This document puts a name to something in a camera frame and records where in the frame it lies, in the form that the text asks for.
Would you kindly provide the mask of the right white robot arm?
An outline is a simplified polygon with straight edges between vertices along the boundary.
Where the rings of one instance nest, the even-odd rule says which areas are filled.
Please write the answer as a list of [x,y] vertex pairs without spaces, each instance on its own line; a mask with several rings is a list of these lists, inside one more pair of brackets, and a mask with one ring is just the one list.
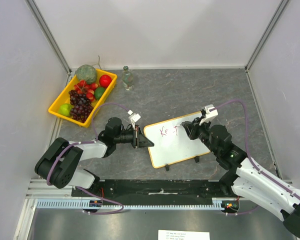
[[300,239],[300,189],[278,178],[248,153],[232,142],[223,125],[193,121],[181,123],[190,140],[200,140],[227,172],[220,179],[219,191],[225,197],[233,194],[266,209],[283,222],[284,227]]

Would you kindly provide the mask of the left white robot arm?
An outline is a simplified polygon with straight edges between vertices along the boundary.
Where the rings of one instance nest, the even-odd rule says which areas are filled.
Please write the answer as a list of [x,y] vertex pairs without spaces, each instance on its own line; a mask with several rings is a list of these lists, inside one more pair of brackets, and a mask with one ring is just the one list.
[[131,144],[133,148],[149,148],[155,144],[142,133],[138,125],[125,129],[118,117],[112,117],[98,138],[92,141],[72,142],[57,138],[35,165],[34,172],[49,186],[62,189],[79,186],[89,197],[100,191],[100,178],[85,169],[78,169],[80,161],[109,157],[117,144]]

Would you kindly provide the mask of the wood framed whiteboard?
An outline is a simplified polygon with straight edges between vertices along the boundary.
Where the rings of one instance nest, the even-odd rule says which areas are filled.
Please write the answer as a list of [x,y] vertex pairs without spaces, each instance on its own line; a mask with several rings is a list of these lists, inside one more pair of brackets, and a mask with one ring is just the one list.
[[144,127],[145,137],[154,143],[148,151],[155,169],[210,153],[199,139],[190,140],[181,126],[182,122],[192,121],[201,115],[201,112],[197,111]]

